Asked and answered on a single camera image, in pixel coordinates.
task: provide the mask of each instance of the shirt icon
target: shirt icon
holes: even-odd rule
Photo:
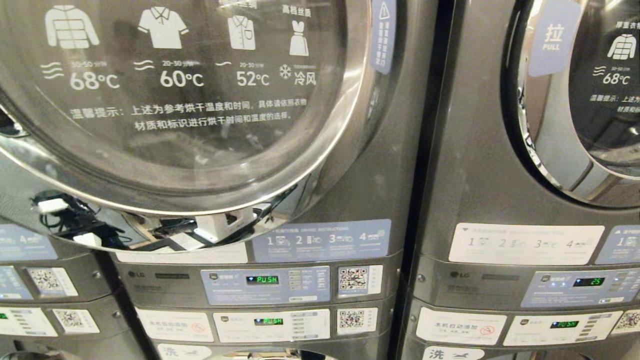
[[[255,32],[253,21],[246,16],[235,15],[228,19],[229,40],[231,48],[238,50],[255,50]]]
[[[47,41],[63,49],[87,49],[100,44],[89,16],[73,5],[56,5],[45,17]]]
[[[622,34],[613,40],[608,58],[614,60],[632,59],[636,55],[636,38],[631,34]]]
[[[156,49],[182,49],[180,35],[189,32],[180,15],[163,6],[143,11],[138,30],[151,34]]]

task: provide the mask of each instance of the lg logo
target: lg logo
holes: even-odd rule
[[[466,278],[471,277],[471,273],[469,273],[469,272],[457,272],[457,271],[452,271],[450,275],[451,275],[451,277],[453,277],[454,279],[455,279],[455,278],[458,278],[458,277],[460,277],[460,278],[462,278],[462,279],[466,279]]]

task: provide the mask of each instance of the blue sticker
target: blue sticker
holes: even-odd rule
[[[383,74],[391,71],[396,42],[396,0],[372,0],[371,66]]]
[[[522,307],[610,306],[633,301],[640,268],[536,272]]]
[[[33,299],[13,266],[0,266],[0,300]]]
[[[560,72],[569,64],[582,9],[572,0],[548,0],[536,24],[529,75]]]
[[[202,270],[210,305],[268,305],[331,300],[329,266]]]
[[[0,261],[53,260],[58,255],[46,236],[15,224],[0,224]]]
[[[387,255],[391,220],[286,224],[255,237],[259,263],[380,258]]]
[[[596,264],[640,263],[640,225],[620,225],[611,230]]]

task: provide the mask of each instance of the white sticker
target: white sticker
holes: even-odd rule
[[[483,356],[484,350],[480,348],[428,347],[422,360],[480,360]]]
[[[212,343],[213,333],[205,313],[141,310],[136,308],[145,332],[152,339]]]
[[[450,313],[423,307],[415,334],[427,341],[495,345],[506,321],[506,315]]]
[[[516,316],[504,339],[508,347],[604,340],[622,311],[579,315]]]
[[[100,329],[89,310],[53,309],[66,334],[98,334]]]
[[[267,343],[330,337],[328,309],[272,313],[214,313],[222,343]]]
[[[611,334],[626,334],[637,331],[640,331],[640,309],[625,311]]]
[[[158,344],[162,360],[205,360],[211,356],[211,349],[195,345]]]
[[[78,291],[64,268],[27,268],[42,295],[78,296]]]
[[[117,252],[116,257],[123,263],[144,264],[246,264],[249,262],[245,243],[177,254]]]
[[[500,265],[585,265],[604,226],[460,223],[449,261]]]
[[[377,307],[338,309],[338,335],[371,332],[375,331],[377,327]]]
[[[58,336],[39,307],[0,307],[0,334]]]

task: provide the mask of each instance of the dress icon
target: dress icon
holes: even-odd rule
[[[151,34],[156,49],[182,49],[180,36],[189,32],[180,15],[163,6],[143,11],[138,30]]]
[[[309,56],[309,47],[307,38],[305,38],[305,23],[303,21],[291,22],[293,25],[293,36],[291,37],[291,46],[289,47],[289,55]]]
[[[237,50],[255,50],[255,31],[253,21],[246,16],[235,15],[227,20],[231,48]]]
[[[47,41],[63,49],[87,49],[100,44],[89,16],[73,5],[56,5],[44,17]]]

